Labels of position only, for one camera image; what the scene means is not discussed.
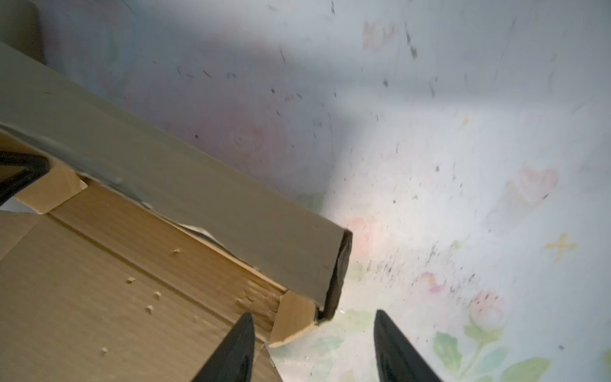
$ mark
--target white surface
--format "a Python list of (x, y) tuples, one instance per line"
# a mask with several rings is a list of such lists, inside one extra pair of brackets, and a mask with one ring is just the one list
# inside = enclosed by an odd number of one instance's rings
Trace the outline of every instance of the white surface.
[[(376, 309), (447, 381), (611, 378), (609, 2), (38, 4), (49, 66), (354, 230), (343, 313), (272, 350), (285, 381), (375, 381)], [(488, 373), (470, 319), (504, 328)]]

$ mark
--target yellow plus sign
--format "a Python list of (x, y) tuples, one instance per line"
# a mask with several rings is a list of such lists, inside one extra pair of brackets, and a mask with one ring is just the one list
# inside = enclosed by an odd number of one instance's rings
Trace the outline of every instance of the yellow plus sign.
[(577, 248), (576, 244), (567, 244), (566, 243), (566, 239), (569, 237), (568, 234), (563, 233), (560, 236), (560, 240), (558, 240), (558, 243), (550, 243), (545, 245), (545, 249), (557, 249), (558, 250), (558, 254), (556, 255), (556, 262), (559, 262), (560, 259), (562, 259), (562, 255), (565, 254), (565, 251), (569, 251), (572, 249)]

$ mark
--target pink flower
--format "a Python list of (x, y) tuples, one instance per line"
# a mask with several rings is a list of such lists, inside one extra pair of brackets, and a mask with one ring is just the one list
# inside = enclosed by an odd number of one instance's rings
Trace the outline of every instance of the pink flower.
[(507, 319), (507, 303), (494, 292), (480, 292), (471, 301), (469, 315), (485, 331), (499, 329)]

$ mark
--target pink heart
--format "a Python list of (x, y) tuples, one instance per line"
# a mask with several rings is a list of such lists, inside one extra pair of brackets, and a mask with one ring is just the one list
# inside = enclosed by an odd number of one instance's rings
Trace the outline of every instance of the pink heart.
[(540, 172), (522, 167), (514, 176), (513, 184), (528, 204), (537, 206), (558, 184), (558, 171), (546, 169)]

